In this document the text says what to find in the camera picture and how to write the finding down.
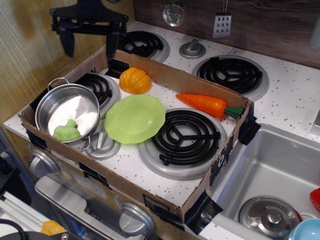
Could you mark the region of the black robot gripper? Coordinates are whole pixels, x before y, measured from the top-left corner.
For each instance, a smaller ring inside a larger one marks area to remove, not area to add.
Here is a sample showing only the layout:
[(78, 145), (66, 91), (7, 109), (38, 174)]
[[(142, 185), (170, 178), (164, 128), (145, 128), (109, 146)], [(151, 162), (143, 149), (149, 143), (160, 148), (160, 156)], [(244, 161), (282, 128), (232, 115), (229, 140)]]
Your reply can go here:
[(78, 0), (76, 4), (49, 10), (51, 28), (59, 34), (64, 53), (74, 57), (74, 34), (106, 35), (106, 57), (112, 61), (127, 33), (129, 17), (108, 9), (101, 0)]

